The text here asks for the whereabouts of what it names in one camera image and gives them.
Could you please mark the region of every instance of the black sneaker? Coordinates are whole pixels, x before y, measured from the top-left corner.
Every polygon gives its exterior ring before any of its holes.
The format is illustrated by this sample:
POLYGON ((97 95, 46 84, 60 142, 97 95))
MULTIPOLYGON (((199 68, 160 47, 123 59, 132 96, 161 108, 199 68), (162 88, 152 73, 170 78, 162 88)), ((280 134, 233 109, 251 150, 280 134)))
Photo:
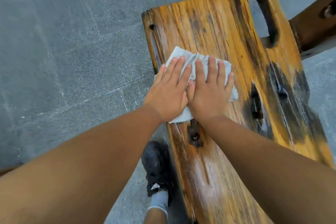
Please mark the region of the black sneaker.
POLYGON ((175 181, 171 169, 168 146, 149 141, 143 150, 141 162, 146 170, 147 193, 151 197, 158 191, 168 191, 168 205, 174 196, 175 181))

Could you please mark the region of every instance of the rag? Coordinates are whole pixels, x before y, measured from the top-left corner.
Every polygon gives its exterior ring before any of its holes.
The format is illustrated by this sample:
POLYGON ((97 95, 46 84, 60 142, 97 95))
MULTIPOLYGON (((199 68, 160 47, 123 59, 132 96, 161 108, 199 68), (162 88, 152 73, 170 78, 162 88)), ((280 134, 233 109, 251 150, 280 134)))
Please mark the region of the rag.
MULTIPOLYGON (((205 74, 205 78, 208 78, 208 65, 209 65, 209 56, 204 56, 202 54, 193 54, 187 50, 184 50, 178 46, 176 46, 172 52, 172 54, 170 55, 168 61, 166 62, 166 67, 169 66, 171 60, 174 57, 181 57, 184 56, 185 57, 185 63, 184 66, 182 68, 182 72, 180 74, 180 78, 183 74, 183 71, 185 70, 186 66, 191 64, 191 74, 189 77, 189 80, 195 80, 196 79, 196 66, 195 66, 195 62, 197 59, 200 59, 202 61, 203 64, 203 70, 204 70, 204 74, 205 74)), ((217 69, 218 69, 218 61, 220 61, 220 59, 216 59, 216 65, 217 65, 217 69)), ((226 85, 226 83, 228 82, 228 76, 229 73, 231 72, 231 63, 229 61, 225 61, 224 60, 224 64, 225 64, 225 84, 223 85, 223 87, 226 85)), ((232 89, 232 93, 231 93, 231 97, 230 97, 230 101, 236 100, 238 99, 238 92, 236 87, 234 86, 232 89)), ((193 115, 191 114, 189 107, 187 106, 181 115, 179 115, 177 118, 175 118, 174 120, 170 121, 169 123, 178 123, 178 122, 184 122, 187 120, 191 120, 193 119, 193 115)))

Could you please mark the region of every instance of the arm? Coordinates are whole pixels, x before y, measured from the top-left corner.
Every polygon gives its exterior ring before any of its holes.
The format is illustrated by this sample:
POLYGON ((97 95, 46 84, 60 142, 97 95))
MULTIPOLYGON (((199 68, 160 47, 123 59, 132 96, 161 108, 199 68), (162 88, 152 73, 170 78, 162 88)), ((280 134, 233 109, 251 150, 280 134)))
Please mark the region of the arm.
POLYGON ((0 179, 0 223, 103 223, 147 141, 187 105, 191 67, 162 66, 143 107, 94 127, 0 179))
POLYGON ((334 223, 336 172, 225 117, 233 75, 224 88, 225 67, 209 59, 208 81, 196 63, 189 106, 229 159, 239 177, 274 223, 334 223))

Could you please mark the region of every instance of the white sock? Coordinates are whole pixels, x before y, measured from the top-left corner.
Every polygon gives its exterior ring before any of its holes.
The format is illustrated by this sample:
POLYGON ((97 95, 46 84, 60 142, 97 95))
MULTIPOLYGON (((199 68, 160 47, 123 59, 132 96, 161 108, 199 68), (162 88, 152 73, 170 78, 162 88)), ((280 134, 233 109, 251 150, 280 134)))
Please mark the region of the white sock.
POLYGON ((147 208, 147 211, 149 209, 152 208, 159 208, 162 211, 165 212, 165 214, 167 215, 168 218, 168 191, 162 190, 162 191, 158 191, 156 192, 153 196, 152 196, 152 200, 150 202, 150 206, 147 208))

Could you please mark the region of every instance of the hand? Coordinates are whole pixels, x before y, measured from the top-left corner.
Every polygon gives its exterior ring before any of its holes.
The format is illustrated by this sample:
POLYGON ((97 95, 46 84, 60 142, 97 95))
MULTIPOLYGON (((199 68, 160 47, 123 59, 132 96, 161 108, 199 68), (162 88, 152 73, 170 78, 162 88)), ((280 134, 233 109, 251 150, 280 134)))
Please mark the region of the hand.
POLYGON ((196 60, 196 85, 193 81, 189 82, 187 96, 190 111, 200 124, 209 118, 226 114, 234 83, 233 73, 230 73, 224 86, 224 62, 218 62, 217 71, 216 60, 213 57, 209 57, 208 81, 205 82, 202 62, 196 60))
POLYGON ((175 119, 188 104, 186 86, 191 65, 187 65, 179 80, 185 60, 185 57, 173 58, 166 72, 166 66, 161 66, 143 103, 144 106, 154 108, 162 118, 162 122, 175 119))

